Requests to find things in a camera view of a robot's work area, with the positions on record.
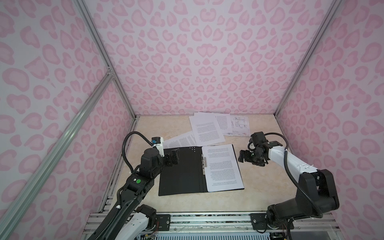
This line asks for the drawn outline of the orange and black folder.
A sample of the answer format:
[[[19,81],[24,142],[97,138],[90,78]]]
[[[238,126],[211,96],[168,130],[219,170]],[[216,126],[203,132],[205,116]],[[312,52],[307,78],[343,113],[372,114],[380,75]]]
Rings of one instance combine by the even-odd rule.
[[[165,167],[160,175],[159,196],[209,193],[204,173],[202,147],[179,150],[179,164]]]

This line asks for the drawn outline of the low text paper sheet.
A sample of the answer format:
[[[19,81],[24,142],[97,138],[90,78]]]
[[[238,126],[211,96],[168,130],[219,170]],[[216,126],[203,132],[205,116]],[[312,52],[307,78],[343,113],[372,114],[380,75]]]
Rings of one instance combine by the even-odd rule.
[[[192,131],[173,137],[164,141],[164,149],[195,147],[197,146],[194,134]]]

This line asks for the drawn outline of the large text paper sheet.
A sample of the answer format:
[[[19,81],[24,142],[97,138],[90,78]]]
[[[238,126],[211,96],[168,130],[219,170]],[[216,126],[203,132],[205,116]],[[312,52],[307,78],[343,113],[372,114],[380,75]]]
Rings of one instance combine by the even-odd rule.
[[[190,124],[198,147],[225,142],[219,123],[213,115],[190,116]]]

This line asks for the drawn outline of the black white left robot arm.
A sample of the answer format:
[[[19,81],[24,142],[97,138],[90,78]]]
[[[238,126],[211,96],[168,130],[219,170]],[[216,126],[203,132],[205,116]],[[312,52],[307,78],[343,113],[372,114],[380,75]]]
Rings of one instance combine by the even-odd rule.
[[[174,149],[162,156],[157,148],[146,149],[140,166],[117,191],[115,205],[89,239],[134,240],[145,230],[155,230],[157,211],[140,203],[162,170],[179,163],[179,152]]]

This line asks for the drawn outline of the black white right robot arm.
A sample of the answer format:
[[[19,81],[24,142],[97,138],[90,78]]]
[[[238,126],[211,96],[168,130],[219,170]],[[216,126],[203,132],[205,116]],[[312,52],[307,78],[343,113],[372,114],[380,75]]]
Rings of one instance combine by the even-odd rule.
[[[277,227],[291,219],[322,218],[340,207],[333,174],[310,166],[282,146],[241,150],[238,161],[260,167],[274,161],[286,171],[297,189],[293,199],[268,207],[266,221],[270,226]]]

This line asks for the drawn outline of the technical drawing paper sheet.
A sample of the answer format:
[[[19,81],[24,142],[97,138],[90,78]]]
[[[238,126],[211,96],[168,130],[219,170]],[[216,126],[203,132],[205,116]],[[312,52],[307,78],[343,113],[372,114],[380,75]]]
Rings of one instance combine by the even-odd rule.
[[[229,136],[249,137],[251,135],[249,118],[247,116],[231,116],[233,131]]]

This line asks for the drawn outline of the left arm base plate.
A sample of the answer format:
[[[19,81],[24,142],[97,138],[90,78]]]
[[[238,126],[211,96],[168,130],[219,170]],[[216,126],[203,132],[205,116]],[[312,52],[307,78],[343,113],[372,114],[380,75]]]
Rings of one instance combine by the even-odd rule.
[[[154,214],[147,216],[143,213],[135,213],[128,222],[129,230],[136,232],[156,232],[168,231],[170,229],[171,215],[169,214]]]

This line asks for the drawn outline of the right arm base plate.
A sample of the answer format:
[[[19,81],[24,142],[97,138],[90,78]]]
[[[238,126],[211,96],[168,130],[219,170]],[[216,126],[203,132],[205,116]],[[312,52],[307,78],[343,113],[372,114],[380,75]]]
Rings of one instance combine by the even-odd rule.
[[[268,217],[266,213],[250,214],[253,230],[265,233],[271,230],[290,230],[294,229],[294,224],[289,225],[288,220],[276,220],[274,217]]]

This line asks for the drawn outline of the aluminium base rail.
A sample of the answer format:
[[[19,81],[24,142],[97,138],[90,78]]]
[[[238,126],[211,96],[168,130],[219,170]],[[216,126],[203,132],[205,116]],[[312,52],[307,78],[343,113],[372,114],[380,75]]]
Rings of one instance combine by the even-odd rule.
[[[138,240],[284,240],[286,227],[268,228],[262,212],[159,213],[158,227],[140,233]],[[331,214],[296,220],[291,226],[295,240],[342,240],[341,229]]]

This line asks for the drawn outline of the aluminium corner frame post right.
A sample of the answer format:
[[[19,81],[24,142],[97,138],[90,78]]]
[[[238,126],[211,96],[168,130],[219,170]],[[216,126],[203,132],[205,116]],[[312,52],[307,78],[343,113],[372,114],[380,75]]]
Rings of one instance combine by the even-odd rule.
[[[275,118],[279,116],[279,114],[282,112],[283,107],[285,106],[286,102],[288,101],[288,98],[290,94],[292,93],[294,87],[300,80],[301,75],[303,74],[305,68],[307,67],[308,63],[310,62],[312,56],[315,54],[320,42],[322,41],[322,38],[326,34],[328,28],[333,23],[335,17],[338,14],[338,11],[343,5],[342,0],[333,0],[331,2],[330,7],[328,8],[321,24],[318,27],[318,30],[316,31],[313,39],[311,40],[309,47],[307,51],[305,52],[303,59],[301,60],[296,72],[294,73],[292,80],[290,81],[286,91],[284,92],[284,95],[274,113]]]

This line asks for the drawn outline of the aluminium corner frame post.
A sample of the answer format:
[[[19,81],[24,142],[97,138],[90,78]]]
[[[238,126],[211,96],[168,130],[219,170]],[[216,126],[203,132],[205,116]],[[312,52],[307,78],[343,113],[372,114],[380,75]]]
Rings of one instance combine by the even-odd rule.
[[[99,34],[96,24],[93,21],[93,18],[90,14],[90,11],[88,9],[88,6],[85,1],[83,0],[74,0],[74,5],[76,6],[81,18],[83,19],[85,26],[87,30],[89,31],[93,42],[95,43],[96,49],[98,50],[101,59],[103,60],[106,68],[108,69],[108,73],[112,75],[112,80],[117,87],[118,93],[120,94],[124,105],[126,106],[130,116],[135,120],[136,114],[133,110],[133,107],[129,101],[128,95],[124,90],[124,87],[120,81],[120,78],[118,77],[118,74],[115,70],[115,67],[113,66],[113,63],[111,61],[111,58],[107,52],[107,49],[103,43],[103,40],[101,38],[101,35]]]
[[[326,34],[328,28],[333,23],[335,17],[338,14],[338,11],[343,5],[342,0],[333,0],[331,2],[330,7],[328,8],[321,24],[318,27],[318,30],[316,31],[313,39],[311,40],[309,47],[307,51],[305,52],[303,59],[301,60],[296,72],[294,73],[292,80],[290,81],[286,91],[284,92],[284,95],[274,113],[275,118],[279,116],[279,114],[282,112],[283,107],[285,106],[286,102],[288,101],[288,98],[290,94],[292,93],[294,87],[300,80],[301,75],[303,74],[305,68],[307,67],[308,63],[310,62],[312,56],[315,54],[320,42],[322,41],[322,38]]]

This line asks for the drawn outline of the diagonal aluminium frame bar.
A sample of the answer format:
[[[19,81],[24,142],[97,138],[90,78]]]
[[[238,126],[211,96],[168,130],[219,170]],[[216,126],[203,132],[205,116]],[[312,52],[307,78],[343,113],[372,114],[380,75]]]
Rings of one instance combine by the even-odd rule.
[[[10,238],[113,78],[113,73],[108,73],[104,76],[103,80],[98,84],[96,89],[80,108],[77,115],[63,132],[62,136],[51,148],[50,152],[43,159],[41,165],[3,215],[3,218],[1,219],[2,240]]]

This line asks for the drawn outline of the aluminium corner frame post left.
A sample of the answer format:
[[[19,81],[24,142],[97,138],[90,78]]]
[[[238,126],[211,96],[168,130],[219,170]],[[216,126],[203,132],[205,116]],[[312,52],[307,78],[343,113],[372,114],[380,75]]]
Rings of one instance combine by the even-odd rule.
[[[99,34],[96,24],[93,21],[93,18],[90,14],[90,11],[88,9],[88,6],[85,1],[83,0],[74,0],[74,5],[76,6],[81,18],[83,19],[85,26],[87,30],[89,31],[93,42],[95,43],[96,49],[98,50],[101,59],[103,60],[106,68],[108,69],[108,73],[112,75],[112,80],[117,87],[118,93],[120,94],[124,105],[126,106],[130,116],[135,120],[136,114],[133,110],[133,107],[129,101],[128,95],[124,90],[124,87],[120,81],[120,78],[118,77],[118,74],[115,70],[115,67],[113,66],[113,63],[111,61],[111,58],[107,52],[107,49],[103,43],[103,40],[101,38],[101,35]]]

